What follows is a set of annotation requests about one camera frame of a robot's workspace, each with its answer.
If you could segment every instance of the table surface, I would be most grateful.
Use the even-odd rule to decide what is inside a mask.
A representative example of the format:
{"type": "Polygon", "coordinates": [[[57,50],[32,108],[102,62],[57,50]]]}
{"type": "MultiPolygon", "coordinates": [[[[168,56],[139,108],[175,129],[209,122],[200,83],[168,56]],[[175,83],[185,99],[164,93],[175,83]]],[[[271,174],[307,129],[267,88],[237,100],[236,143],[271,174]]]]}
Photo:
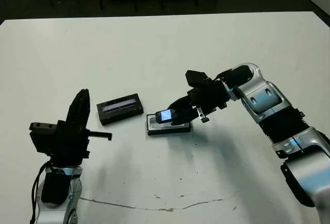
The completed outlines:
{"type": "Polygon", "coordinates": [[[27,223],[39,167],[31,122],[65,119],[88,88],[91,138],[79,223],[319,223],[300,205],[271,143],[239,101],[186,134],[149,137],[145,115],[243,62],[261,68],[308,124],[330,136],[330,29],[312,12],[10,20],[0,26],[0,215],[27,223]],[[96,105],[138,93],[144,114],[101,126],[96,105]]]}

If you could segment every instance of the dark floor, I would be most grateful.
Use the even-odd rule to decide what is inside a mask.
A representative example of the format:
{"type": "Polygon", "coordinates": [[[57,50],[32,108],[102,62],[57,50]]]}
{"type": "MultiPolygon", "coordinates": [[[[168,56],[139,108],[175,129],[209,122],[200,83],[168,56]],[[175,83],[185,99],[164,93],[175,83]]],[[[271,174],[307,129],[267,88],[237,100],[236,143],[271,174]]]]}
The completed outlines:
{"type": "Polygon", "coordinates": [[[330,16],[310,0],[1,0],[0,23],[5,19],[113,17],[137,15],[173,15],[259,11],[314,11],[328,26],[330,16]]]}

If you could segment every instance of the crack on table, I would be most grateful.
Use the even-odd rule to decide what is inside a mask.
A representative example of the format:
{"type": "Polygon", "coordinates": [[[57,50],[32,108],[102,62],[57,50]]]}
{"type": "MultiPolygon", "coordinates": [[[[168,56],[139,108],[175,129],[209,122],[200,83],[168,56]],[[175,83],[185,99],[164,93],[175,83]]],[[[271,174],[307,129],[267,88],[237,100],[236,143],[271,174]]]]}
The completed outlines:
{"type": "MultiPolygon", "coordinates": [[[[228,197],[225,200],[229,200],[230,198],[232,198],[233,196],[235,196],[240,191],[241,190],[238,190],[237,192],[235,192],[234,194],[232,194],[230,197],[228,197]]],[[[224,200],[224,199],[213,199],[213,200],[209,200],[209,201],[196,202],[196,203],[193,203],[191,205],[188,205],[186,207],[181,207],[181,208],[171,207],[169,209],[165,209],[165,208],[161,208],[161,209],[149,209],[147,207],[133,207],[133,206],[129,206],[129,205],[117,204],[117,203],[112,203],[112,202],[98,201],[98,200],[95,200],[95,199],[88,199],[88,198],[84,198],[84,197],[80,197],[80,199],[82,199],[83,201],[100,203],[100,204],[105,204],[105,205],[110,205],[110,206],[116,206],[116,207],[124,207],[124,208],[127,208],[127,209],[133,209],[133,210],[166,211],[166,212],[174,212],[175,210],[186,210],[186,209],[188,209],[190,207],[194,207],[194,206],[197,206],[197,205],[206,204],[206,203],[212,203],[212,202],[220,202],[220,201],[223,201],[224,200]]]]}

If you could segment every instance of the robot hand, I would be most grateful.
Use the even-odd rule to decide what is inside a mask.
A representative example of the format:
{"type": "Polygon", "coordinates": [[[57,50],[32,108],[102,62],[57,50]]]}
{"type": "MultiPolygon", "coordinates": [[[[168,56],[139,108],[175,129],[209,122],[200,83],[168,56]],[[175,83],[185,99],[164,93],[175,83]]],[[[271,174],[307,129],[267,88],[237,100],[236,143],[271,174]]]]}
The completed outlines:
{"type": "Polygon", "coordinates": [[[188,70],[186,79],[193,89],[168,107],[175,111],[172,125],[190,122],[197,117],[207,122],[206,115],[215,111],[216,107],[223,109],[227,106],[229,95],[218,78],[212,80],[205,73],[188,70]]]}

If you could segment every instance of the black cable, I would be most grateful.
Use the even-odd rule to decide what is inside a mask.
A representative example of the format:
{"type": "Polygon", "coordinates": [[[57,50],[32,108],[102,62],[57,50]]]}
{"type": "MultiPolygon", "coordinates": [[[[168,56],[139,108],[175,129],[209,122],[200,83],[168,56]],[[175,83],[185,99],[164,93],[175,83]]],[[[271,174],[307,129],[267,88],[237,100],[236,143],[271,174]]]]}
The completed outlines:
{"type": "Polygon", "coordinates": [[[43,164],[40,167],[39,173],[33,183],[32,186],[32,191],[31,191],[31,200],[32,200],[32,217],[30,220],[30,224],[34,224],[36,221],[36,207],[37,207],[37,192],[38,192],[38,188],[39,188],[39,178],[41,173],[44,171],[44,169],[48,166],[51,165],[50,161],[47,161],[45,164],[43,164]]]}

